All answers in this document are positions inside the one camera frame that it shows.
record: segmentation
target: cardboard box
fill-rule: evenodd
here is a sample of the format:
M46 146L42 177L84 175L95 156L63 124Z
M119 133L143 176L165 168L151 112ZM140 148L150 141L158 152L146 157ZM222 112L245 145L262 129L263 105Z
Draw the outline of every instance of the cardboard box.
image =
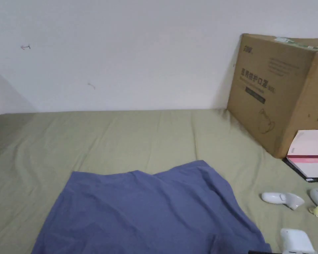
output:
M318 129L318 39L243 34L228 110L274 157Z

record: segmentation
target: mattress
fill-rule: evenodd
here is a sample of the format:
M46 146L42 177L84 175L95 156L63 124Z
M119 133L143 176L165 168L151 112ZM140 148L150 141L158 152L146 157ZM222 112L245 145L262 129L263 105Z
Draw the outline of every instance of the mattress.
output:
M281 228L306 231L318 251L318 218L306 183L268 154L226 110L103 111L0 115L0 253L30 253L72 171L154 174L205 160L232 186L272 250ZM291 192L292 211L260 199Z

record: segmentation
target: book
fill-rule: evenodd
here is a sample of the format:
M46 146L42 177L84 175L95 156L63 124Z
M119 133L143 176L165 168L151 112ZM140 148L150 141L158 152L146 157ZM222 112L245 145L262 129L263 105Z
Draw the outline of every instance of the book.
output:
M318 182L318 130L299 130L283 161L307 182Z

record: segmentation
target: wall mark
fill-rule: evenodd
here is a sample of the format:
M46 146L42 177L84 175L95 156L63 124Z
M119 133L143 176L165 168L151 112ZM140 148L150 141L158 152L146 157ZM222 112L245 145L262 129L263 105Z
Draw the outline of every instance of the wall mark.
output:
M25 48L31 49L30 45L28 45L28 46L21 46L21 48L22 48L23 50L25 50Z
M93 87L93 88L94 88L94 90L95 90L95 86L94 86L94 85L92 85L91 83L87 83L87 85L88 85L88 86Z

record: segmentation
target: blue cloth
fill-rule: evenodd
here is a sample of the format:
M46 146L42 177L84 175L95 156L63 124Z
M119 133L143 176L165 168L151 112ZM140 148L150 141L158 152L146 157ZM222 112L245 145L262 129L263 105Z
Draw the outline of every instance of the blue cloth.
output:
M247 254L249 250L271 252L229 183L199 160L155 175L73 172L32 253Z

